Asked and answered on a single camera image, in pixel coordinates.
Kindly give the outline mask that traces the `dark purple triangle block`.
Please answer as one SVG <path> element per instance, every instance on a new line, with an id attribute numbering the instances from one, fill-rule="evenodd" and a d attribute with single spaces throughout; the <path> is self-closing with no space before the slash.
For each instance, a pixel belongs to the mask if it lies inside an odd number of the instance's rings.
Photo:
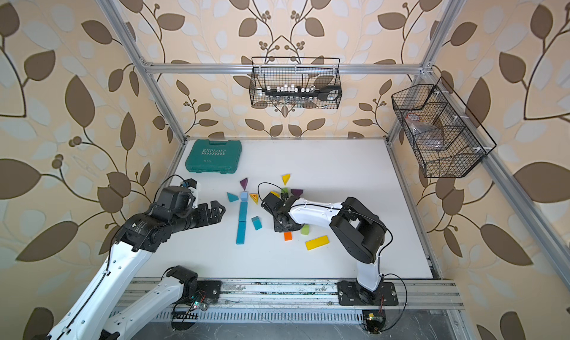
<path id="1" fill-rule="evenodd" d="M 298 197 L 298 198 L 300 198 L 304 193 L 303 189 L 291 189 L 290 191 L 291 191 L 291 194 L 293 196 Z"/>

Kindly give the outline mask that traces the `teal wedge block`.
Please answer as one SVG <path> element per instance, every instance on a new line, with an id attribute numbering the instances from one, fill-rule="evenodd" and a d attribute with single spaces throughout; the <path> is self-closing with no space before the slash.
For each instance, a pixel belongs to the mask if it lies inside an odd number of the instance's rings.
<path id="1" fill-rule="evenodd" d="M 260 230 L 263 228 L 263 224 L 258 216 L 252 218 L 252 224 L 255 230 Z"/>

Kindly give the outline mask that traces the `yellow small block bottom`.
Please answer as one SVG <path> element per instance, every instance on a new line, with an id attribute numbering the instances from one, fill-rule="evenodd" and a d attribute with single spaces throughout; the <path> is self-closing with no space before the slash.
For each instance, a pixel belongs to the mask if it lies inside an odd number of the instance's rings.
<path id="1" fill-rule="evenodd" d="M 281 179 L 282 179 L 283 184 L 284 184 L 285 186 L 288 184 L 290 178 L 291 178 L 291 175 L 290 175 L 290 174 L 282 175 Z"/>

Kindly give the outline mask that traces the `light green cube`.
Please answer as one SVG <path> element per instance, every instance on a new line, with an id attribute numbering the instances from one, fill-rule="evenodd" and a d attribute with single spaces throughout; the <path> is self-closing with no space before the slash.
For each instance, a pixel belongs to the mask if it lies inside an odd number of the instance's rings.
<path id="1" fill-rule="evenodd" d="M 308 236 L 308 235 L 310 234 L 310 225 L 307 225 L 307 224 L 304 225 L 304 226 L 301 228 L 301 234 L 302 234 L 303 236 Z"/>

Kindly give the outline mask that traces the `teal triangle block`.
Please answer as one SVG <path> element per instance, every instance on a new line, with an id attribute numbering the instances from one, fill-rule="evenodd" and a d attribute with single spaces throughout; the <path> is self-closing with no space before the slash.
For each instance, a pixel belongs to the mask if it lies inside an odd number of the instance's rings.
<path id="1" fill-rule="evenodd" d="M 227 193 L 227 198 L 229 200 L 230 203 L 234 202 L 234 201 L 239 201 L 240 198 L 232 193 Z"/>

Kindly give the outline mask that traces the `teal long block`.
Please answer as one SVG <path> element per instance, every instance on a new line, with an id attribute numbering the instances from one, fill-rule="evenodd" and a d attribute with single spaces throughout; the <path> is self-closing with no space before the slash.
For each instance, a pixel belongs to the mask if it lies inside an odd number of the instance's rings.
<path id="1" fill-rule="evenodd" d="M 235 243 L 237 245 L 245 244 L 245 236 L 246 236 L 246 221 L 239 221 L 237 226 L 237 235 Z"/>
<path id="2" fill-rule="evenodd" d="M 238 221 L 240 223 L 246 222 L 247 210 L 248 210 L 248 202 L 247 201 L 240 202 L 240 208 L 239 208 L 239 214 L 238 214 Z"/>

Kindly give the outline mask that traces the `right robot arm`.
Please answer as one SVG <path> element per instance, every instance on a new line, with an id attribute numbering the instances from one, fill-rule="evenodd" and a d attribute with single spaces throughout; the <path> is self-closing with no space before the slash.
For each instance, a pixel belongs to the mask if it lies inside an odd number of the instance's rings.
<path id="1" fill-rule="evenodd" d="M 270 193 L 261 206 L 273 217 L 277 233 L 298 231 L 305 225 L 332 230 L 357 261 L 359 286 L 369 292 L 377 291 L 383 279 L 379 258 L 386 235 L 391 232 L 378 215 L 357 198 L 348 197 L 339 203 L 318 203 L 298 196 L 285 198 Z"/>

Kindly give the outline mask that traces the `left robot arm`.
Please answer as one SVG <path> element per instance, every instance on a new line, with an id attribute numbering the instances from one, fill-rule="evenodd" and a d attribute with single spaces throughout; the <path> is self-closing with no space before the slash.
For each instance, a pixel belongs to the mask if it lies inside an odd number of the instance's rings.
<path id="1" fill-rule="evenodd" d="M 197 203 L 197 190 L 162 189 L 147 211 L 130 217 L 111 239 L 107 259 L 74 306 L 51 329 L 33 339 L 131 339 L 170 305 L 203 303 L 206 292 L 195 271 L 170 267 L 147 294 L 116 316 L 112 311 L 142 266 L 175 233 L 218 224 L 226 212 L 217 201 Z"/>

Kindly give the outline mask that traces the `yellow long block bottom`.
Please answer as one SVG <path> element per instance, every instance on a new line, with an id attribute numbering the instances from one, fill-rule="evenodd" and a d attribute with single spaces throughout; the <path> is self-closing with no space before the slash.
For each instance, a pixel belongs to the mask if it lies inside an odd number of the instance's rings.
<path id="1" fill-rule="evenodd" d="M 321 236 L 316 239 L 309 240 L 305 242 L 305 246 L 308 251 L 315 250 L 320 247 L 324 247 L 330 243 L 328 236 Z"/>

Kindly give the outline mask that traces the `green plastic tool case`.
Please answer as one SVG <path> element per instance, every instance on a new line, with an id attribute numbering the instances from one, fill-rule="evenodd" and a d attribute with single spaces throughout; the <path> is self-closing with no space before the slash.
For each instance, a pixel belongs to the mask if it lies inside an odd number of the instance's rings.
<path id="1" fill-rule="evenodd" d="M 200 139 L 194 142 L 185 167 L 189 172 L 233 174 L 238 169 L 242 143 Z"/>

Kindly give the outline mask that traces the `socket bit holder strip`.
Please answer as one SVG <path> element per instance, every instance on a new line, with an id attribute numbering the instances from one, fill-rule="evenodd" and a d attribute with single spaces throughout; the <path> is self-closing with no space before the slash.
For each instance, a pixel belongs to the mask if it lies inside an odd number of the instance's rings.
<path id="1" fill-rule="evenodd" d="M 312 86 L 309 88 L 298 86 L 267 86 L 264 89 L 260 89 L 258 94 L 263 94 L 270 98 L 285 98 L 286 101 L 292 101 L 296 98 L 300 98 L 301 100 L 333 102 L 341 99 L 342 90 L 341 86 L 325 86 L 322 89 L 317 89 Z"/>

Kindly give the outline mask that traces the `clear plastic bag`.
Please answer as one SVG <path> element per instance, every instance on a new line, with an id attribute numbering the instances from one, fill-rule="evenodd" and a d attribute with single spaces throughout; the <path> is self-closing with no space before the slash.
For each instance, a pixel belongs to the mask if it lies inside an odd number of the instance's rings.
<path id="1" fill-rule="evenodd" d="M 421 150 L 442 150 L 445 145 L 442 127 L 421 122 L 417 114 L 406 115 L 405 121 L 414 137 L 414 141 Z"/>

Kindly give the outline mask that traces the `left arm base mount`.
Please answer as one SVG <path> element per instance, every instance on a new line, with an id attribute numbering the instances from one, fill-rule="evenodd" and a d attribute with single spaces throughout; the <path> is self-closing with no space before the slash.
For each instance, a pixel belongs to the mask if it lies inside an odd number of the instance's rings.
<path id="1" fill-rule="evenodd" d="M 222 281 L 218 280 L 202 280 L 198 279 L 195 271 L 189 270 L 183 266 L 169 267 L 161 277 L 173 278 L 182 285 L 182 296 L 179 302 L 190 304 L 196 301 L 200 303 L 216 303 L 221 295 Z"/>

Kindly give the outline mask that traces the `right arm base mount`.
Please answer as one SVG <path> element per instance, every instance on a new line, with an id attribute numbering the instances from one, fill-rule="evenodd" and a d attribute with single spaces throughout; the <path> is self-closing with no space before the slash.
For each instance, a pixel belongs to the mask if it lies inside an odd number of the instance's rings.
<path id="1" fill-rule="evenodd" d="M 382 281 L 370 291 L 357 281 L 340 281 L 336 283 L 338 303 L 341 306 L 397 306 L 399 305 L 396 288 L 393 282 Z"/>

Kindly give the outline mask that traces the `aluminium rail front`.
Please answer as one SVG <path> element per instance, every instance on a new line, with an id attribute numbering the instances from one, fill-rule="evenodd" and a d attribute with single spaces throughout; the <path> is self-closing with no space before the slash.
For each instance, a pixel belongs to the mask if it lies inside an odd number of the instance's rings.
<path id="1" fill-rule="evenodd" d="M 342 279 L 199 279 L 211 307 L 251 309 L 464 310 L 460 292 L 448 280 L 388 276 L 375 296 L 360 295 L 356 282 Z"/>

